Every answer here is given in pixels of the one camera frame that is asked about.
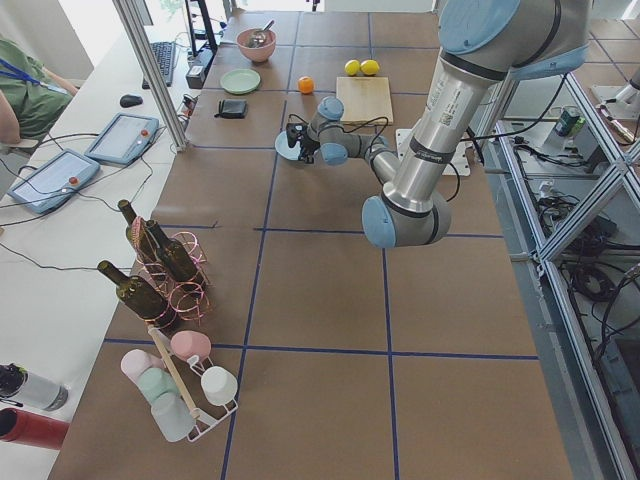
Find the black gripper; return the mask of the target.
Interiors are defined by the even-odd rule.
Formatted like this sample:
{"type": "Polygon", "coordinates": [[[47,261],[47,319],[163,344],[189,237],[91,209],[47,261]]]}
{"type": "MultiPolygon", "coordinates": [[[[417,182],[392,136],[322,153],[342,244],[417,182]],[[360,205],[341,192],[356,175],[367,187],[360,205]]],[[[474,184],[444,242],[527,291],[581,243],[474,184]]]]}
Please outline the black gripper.
{"type": "Polygon", "coordinates": [[[314,155],[320,148],[320,143],[313,139],[310,139],[307,135],[300,135],[298,143],[300,146],[298,160],[304,162],[305,164],[314,164],[314,155]]]}

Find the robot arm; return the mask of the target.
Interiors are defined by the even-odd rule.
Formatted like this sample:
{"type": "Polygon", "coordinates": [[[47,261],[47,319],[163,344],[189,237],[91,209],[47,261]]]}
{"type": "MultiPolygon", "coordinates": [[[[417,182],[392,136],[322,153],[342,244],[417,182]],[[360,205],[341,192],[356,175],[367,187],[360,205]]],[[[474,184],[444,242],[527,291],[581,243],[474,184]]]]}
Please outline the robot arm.
{"type": "Polygon", "coordinates": [[[382,184],[361,220],[379,248],[439,241],[451,224],[436,185],[487,90],[507,75],[546,78],[577,69],[586,58],[589,1],[450,1],[439,18],[440,53],[421,119],[398,158],[376,135],[345,131],[343,104],[324,98],[305,126],[289,126],[301,158],[340,165],[365,160],[382,184]]]}

